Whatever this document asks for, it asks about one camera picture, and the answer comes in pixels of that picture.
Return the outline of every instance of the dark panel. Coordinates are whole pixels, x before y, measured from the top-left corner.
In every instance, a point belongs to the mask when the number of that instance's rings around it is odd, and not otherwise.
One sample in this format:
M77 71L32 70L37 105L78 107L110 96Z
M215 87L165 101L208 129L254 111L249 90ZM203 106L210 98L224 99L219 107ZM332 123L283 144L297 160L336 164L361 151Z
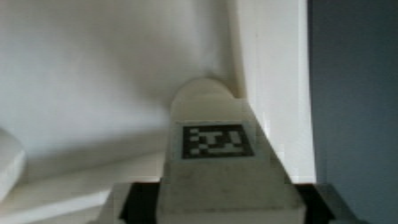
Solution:
M309 1L318 180L355 215L398 220L398 1Z

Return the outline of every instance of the white 3d printed part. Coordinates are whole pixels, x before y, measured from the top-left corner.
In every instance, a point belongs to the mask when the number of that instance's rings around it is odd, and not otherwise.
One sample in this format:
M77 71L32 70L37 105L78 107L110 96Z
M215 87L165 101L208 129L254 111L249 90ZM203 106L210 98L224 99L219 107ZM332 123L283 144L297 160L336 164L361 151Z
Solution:
M180 94L190 89L197 95L172 104L158 224L302 224L306 205L249 104L208 79Z

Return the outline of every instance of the white surface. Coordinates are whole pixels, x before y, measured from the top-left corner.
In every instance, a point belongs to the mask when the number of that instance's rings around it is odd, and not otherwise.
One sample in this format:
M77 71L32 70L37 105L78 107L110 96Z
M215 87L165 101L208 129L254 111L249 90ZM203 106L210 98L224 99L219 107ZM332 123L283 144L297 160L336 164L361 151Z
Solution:
M181 84L233 86L226 1L2 0L0 62L0 126L36 180L156 150Z
M315 182L308 74L308 2L231 0L242 95L295 182Z
M0 203L21 179L27 165L23 146L0 129Z
M96 167L16 187L0 204L2 224L85 223L100 214L116 183L156 181L164 153Z

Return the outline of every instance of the qr-like code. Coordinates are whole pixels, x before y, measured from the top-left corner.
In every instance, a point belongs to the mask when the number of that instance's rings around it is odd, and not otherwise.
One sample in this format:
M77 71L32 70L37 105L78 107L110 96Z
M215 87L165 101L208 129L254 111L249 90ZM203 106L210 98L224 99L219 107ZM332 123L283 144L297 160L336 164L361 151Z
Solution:
M183 128L183 159L252 156L242 125Z

